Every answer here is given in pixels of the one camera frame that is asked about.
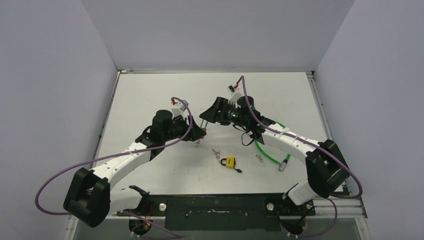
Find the brass padlock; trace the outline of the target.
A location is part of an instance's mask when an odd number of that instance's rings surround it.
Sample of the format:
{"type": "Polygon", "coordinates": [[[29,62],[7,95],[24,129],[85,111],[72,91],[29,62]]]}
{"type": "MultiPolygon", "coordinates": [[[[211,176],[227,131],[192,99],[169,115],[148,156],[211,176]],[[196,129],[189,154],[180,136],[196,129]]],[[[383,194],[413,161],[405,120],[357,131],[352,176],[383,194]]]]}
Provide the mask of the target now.
{"type": "Polygon", "coordinates": [[[207,129],[205,127],[201,127],[200,130],[200,138],[203,139],[207,135],[207,129]]]}

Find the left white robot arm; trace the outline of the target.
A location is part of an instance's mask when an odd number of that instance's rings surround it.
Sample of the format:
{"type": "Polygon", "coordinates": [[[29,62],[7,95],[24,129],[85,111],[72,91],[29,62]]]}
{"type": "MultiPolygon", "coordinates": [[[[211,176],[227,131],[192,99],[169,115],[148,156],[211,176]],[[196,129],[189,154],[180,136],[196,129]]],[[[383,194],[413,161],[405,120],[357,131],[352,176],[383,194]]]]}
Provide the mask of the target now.
{"type": "Polygon", "coordinates": [[[148,192],[130,185],[113,187],[139,166],[150,162],[164,149],[166,142],[182,140],[195,142],[206,131],[191,116],[173,116],[169,110],[159,110],[142,134],[120,156],[92,169],[84,167],[73,176],[63,208],[89,227],[98,226],[107,215],[131,210],[144,215],[149,210],[148,192]]]}

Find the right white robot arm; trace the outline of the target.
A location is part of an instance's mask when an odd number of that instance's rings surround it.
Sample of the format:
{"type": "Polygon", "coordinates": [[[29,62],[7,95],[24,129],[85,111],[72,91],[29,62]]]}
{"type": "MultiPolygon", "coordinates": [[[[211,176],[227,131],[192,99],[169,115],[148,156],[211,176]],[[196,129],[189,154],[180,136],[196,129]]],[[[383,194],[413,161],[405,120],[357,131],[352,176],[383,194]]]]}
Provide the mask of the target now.
{"type": "Polygon", "coordinates": [[[296,214],[304,203],[315,197],[329,197],[350,176],[346,161],[334,141],[316,141],[284,130],[255,109],[251,96],[240,97],[236,104],[217,97],[199,117],[213,124],[238,126],[253,140],[286,152],[304,163],[306,180],[290,187],[282,201],[284,211],[290,215],[296,214]]]}

